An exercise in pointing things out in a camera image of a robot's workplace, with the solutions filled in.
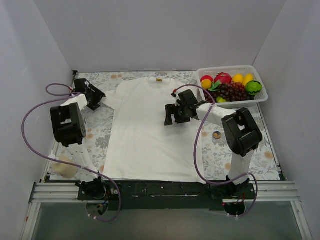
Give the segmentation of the round brooch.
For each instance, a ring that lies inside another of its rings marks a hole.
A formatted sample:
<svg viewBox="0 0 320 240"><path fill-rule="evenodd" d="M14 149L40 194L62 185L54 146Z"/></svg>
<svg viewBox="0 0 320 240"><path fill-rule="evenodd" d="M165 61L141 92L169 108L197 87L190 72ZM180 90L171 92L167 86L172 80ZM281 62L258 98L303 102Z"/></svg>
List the round brooch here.
<svg viewBox="0 0 320 240"><path fill-rule="evenodd" d="M213 132L212 136L215 138L215 139L220 139L222 134L219 132L219 131L215 131Z"/></svg>

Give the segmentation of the white t-shirt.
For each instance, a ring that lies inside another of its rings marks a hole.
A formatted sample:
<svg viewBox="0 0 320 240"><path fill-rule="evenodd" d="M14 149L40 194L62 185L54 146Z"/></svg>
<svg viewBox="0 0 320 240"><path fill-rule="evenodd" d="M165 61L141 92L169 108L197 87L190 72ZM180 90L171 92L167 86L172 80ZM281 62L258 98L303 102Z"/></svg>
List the white t-shirt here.
<svg viewBox="0 0 320 240"><path fill-rule="evenodd" d="M114 180L202 182L198 120L166 126L166 105L181 82L144 77L122 81L106 92L113 110L103 174Z"/></svg>

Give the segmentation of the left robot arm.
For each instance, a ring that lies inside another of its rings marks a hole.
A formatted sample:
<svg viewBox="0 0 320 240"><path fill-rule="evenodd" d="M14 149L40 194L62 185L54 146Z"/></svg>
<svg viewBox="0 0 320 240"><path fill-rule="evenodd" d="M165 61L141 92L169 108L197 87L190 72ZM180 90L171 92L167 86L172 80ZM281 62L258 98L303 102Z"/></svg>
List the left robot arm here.
<svg viewBox="0 0 320 240"><path fill-rule="evenodd" d="M85 78L75 79L74 89L71 92L79 93L79 95L59 106L50 108L53 135L55 140L71 154L74 163L80 166L78 170L80 183L77 183L76 186L85 195L101 200L106 196L107 190L102 178L97 175L98 170L85 144L87 132L82 110L84 108L97 110L106 95Z"/></svg>

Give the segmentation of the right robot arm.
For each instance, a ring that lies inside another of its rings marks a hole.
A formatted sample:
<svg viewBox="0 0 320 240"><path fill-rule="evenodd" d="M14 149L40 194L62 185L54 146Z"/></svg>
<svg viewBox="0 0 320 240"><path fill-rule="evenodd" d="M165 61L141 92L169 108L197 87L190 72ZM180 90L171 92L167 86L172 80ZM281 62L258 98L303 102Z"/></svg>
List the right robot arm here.
<svg viewBox="0 0 320 240"><path fill-rule="evenodd" d="M191 90L172 93L174 104L165 106L165 126L192 119L219 125L232 152L231 168L223 182L206 180L213 197L237 199L245 194L252 174L249 168L254 151L263 140L262 132L247 108L231 110L207 101L198 101Z"/></svg>

